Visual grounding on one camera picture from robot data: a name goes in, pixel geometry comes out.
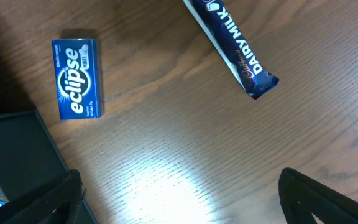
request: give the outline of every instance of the brown wooden surface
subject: brown wooden surface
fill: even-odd
[[[284,167],[358,201],[358,1],[225,3],[281,79],[257,101],[179,0],[0,0],[0,98],[35,103],[100,223],[283,223]],[[100,40],[101,119],[59,120],[67,29]]]

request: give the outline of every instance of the eclipse mints box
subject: eclipse mints box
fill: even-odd
[[[60,119],[101,116],[98,46],[94,39],[52,40]]]

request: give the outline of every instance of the milk glass logo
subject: milk glass logo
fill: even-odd
[[[204,0],[206,2],[206,10],[209,12],[218,10],[221,6],[218,3],[214,3],[215,0]]]
[[[91,87],[91,79],[86,69],[89,68],[88,45],[83,45],[78,52],[67,48],[67,67],[65,67],[57,78],[59,101],[70,102],[71,109],[78,114],[84,111],[81,105]]]

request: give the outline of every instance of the wood grain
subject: wood grain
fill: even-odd
[[[34,102],[100,223],[283,223],[284,167],[358,201],[358,1],[225,3],[281,79],[257,101],[181,1],[0,0],[0,88]],[[65,29],[98,35],[101,119],[59,120]]]

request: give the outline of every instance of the candy wrapper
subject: candy wrapper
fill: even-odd
[[[262,68],[221,0],[184,0],[184,3],[253,99],[277,85],[279,79]]]

